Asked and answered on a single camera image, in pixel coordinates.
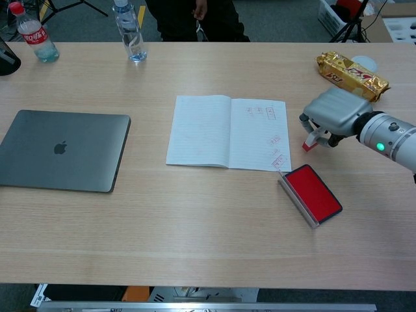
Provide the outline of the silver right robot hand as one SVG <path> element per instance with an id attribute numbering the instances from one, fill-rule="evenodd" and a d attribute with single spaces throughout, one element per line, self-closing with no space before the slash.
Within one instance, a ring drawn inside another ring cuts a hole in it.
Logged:
<path id="1" fill-rule="evenodd" d="M 299 121 L 308 134 L 319 127 L 325 129 L 324 147 L 334 148 L 343 139 L 355 135 L 353 124 L 366 112 L 373 112 L 368 100 L 332 87 L 305 106 Z"/>

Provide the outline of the red rubber stamp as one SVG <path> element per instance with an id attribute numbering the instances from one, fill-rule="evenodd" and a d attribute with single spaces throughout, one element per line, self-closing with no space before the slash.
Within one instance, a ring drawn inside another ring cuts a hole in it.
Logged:
<path id="1" fill-rule="evenodd" d="M 315 146 L 321 145 L 325 146 L 327 143 L 327 139 L 323 137 L 323 134 L 325 133 L 325 129 L 322 127 L 316 128 L 312 132 L 310 132 L 302 144 L 302 148 L 305 152 L 309 152 L 312 150 Z"/>

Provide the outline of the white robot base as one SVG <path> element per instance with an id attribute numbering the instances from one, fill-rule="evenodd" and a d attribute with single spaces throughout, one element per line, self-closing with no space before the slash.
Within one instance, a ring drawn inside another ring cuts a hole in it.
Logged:
<path id="1" fill-rule="evenodd" d="M 259 288 L 154 287 L 149 302 L 248 302 L 257 301 Z"/>

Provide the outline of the open white lined notebook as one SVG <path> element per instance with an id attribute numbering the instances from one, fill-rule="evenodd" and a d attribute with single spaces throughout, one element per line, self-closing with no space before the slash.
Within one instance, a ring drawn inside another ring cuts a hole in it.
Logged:
<path id="1" fill-rule="evenodd" d="M 166 163 L 290 172 L 285 102 L 178 96 Z"/>

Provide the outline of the gold snack package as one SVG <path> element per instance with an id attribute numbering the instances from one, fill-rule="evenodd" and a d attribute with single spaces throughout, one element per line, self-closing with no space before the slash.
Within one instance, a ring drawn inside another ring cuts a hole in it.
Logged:
<path id="1" fill-rule="evenodd" d="M 316 58 L 318 71 L 334 85 L 370 102 L 376 102 L 390 89 L 389 81 L 336 51 Z"/>

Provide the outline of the white round lid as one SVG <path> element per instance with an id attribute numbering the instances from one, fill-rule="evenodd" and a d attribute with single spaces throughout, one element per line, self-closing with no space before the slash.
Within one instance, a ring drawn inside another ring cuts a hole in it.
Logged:
<path id="1" fill-rule="evenodd" d="M 368 56 L 356 55 L 351 58 L 351 61 L 361 69 L 365 69 L 368 72 L 376 73 L 378 71 L 378 65 L 376 61 Z"/>

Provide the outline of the red ink pad case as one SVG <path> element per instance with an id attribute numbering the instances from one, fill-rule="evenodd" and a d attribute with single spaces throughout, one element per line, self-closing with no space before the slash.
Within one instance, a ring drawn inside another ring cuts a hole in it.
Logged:
<path id="1" fill-rule="evenodd" d="M 308 164 L 279 172 L 279 184 L 311 228 L 343 211 L 340 201 Z"/>

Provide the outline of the black tripod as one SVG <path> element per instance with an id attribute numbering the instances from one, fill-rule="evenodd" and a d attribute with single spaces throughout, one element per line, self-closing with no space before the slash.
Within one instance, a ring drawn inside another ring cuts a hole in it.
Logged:
<path id="1" fill-rule="evenodd" d="M 361 17 L 363 17 L 363 12 L 368 2 L 369 0 L 363 0 L 361 2 L 357 14 L 335 36 L 332 37 L 330 43 L 346 43 L 351 38 L 351 34 L 354 29 L 356 30 L 356 35 L 354 39 L 356 39 L 359 43 L 365 43 L 367 41 L 367 39 L 363 35 L 363 30 L 361 27 Z"/>
<path id="2" fill-rule="evenodd" d="M 56 16 L 58 13 L 63 12 L 65 10 L 69 10 L 74 7 L 78 7 L 80 5 L 86 5 L 89 8 L 95 10 L 96 12 L 100 13 L 102 16 L 108 17 L 109 15 L 99 9 L 98 7 L 94 6 L 92 3 L 88 2 L 87 0 L 75 0 L 73 3 L 68 4 L 62 7 L 56 7 L 53 0 L 34 0 L 35 7 L 36 7 L 36 14 L 39 18 L 42 25 L 45 25 L 52 17 Z M 45 7 L 47 12 L 48 10 L 51 11 L 50 14 L 47 16 L 41 16 L 41 9 Z"/>

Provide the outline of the cardboard box with foam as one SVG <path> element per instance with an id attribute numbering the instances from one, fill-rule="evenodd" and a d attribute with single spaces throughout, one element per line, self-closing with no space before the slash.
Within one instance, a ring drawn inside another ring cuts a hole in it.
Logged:
<path id="1" fill-rule="evenodd" d="M 363 17 L 362 26 L 369 42 L 416 45 L 416 2 L 386 3 L 375 15 Z"/>

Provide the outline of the white plastic crate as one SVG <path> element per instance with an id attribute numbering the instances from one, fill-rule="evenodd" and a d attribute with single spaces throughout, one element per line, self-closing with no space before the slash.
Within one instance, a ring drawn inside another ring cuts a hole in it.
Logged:
<path id="1" fill-rule="evenodd" d="M 335 36 L 356 16 L 361 4 L 360 0 L 319 0 L 318 20 L 332 36 Z M 335 11 L 336 8 L 347 9 L 347 17 L 340 17 L 340 13 Z"/>

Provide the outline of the person in black clothes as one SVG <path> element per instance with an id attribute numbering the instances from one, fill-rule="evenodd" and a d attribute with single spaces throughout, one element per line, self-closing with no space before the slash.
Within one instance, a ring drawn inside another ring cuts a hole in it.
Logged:
<path id="1" fill-rule="evenodd" d="M 145 0 L 164 42 L 249 42 L 232 0 Z"/>

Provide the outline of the clear water bottle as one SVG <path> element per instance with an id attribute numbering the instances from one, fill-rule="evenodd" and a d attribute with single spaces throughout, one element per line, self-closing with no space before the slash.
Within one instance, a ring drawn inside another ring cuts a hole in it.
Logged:
<path id="1" fill-rule="evenodd" d="M 135 8 L 130 0 L 113 0 L 112 11 L 117 28 L 122 38 L 122 43 L 132 62 L 142 62 L 147 53 L 144 48 L 142 33 Z"/>

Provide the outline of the orange object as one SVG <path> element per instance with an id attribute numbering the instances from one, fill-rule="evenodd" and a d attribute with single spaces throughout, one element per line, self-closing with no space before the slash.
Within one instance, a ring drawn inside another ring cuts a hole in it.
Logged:
<path id="1" fill-rule="evenodd" d="M 147 302 L 150 297 L 149 286 L 128 286 L 122 297 L 123 302 Z"/>

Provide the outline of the grey closed laptop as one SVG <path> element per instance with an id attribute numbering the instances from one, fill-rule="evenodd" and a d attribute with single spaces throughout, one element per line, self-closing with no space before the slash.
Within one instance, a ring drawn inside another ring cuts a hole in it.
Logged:
<path id="1" fill-rule="evenodd" d="M 131 119 L 20 110 L 0 143 L 0 185 L 110 193 Z"/>

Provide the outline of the red label cola bottle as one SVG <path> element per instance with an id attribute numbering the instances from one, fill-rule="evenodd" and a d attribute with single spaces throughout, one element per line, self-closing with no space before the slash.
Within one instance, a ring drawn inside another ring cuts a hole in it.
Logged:
<path id="1" fill-rule="evenodd" d="M 59 58 L 59 51 L 51 41 L 41 22 L 26 13 L 21 2 L 14 1 L 8 10 L 16 17 L 16 28 L 24 41 L 33 49 L 42 62 L 54 62 Z"/>

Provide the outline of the black curved object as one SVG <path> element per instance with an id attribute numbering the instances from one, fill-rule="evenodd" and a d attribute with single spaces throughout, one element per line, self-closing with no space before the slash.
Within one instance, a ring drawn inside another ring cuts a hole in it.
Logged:
<path id="1" fill-rule="evenodd" d="M 21 66 L 21 60 L 0 37 L 0 76 L 10 75 Z"/>

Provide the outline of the white printed label sheet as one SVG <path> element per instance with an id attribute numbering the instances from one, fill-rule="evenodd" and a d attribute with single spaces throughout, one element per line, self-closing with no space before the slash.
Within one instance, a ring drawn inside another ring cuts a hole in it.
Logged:
<path id="1" fill-rule="evenodd" d="M 40 307 L 42 302 L 48 302 L 50 299 L 44 294 L 44 291 L 47 289 L 47 283 L 40 283 L 36 289 L 35 294 L 30 302 L 31 307 Z"/>

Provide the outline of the aluminium rail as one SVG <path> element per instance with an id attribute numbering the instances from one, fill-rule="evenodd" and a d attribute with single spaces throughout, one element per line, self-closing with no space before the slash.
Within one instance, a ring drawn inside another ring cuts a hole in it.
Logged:
<path id="1" fill-rule="evenodd" d="M 36 312 L 377 312 L 374 304 L 42 302 Z"/>

